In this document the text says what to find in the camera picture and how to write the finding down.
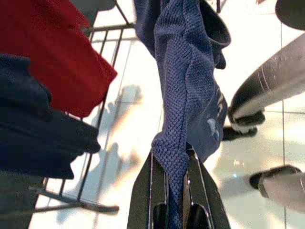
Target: navy fabric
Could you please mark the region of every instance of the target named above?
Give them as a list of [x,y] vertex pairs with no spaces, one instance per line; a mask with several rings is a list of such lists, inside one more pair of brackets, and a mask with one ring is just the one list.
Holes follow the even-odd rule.
[[213,73],[225,67],[221,49],[231,39],[205,1],[134,3],[136,33],[157,61],[163,95],[163,130],[151,151],[169,179],[169,228],[181,229],[186,142],[202,162],[220,144],[227,104]]
[[100,150],[98,130],[50,108],[28,58],[0,54],[0,169],[72,179],[70,163]]

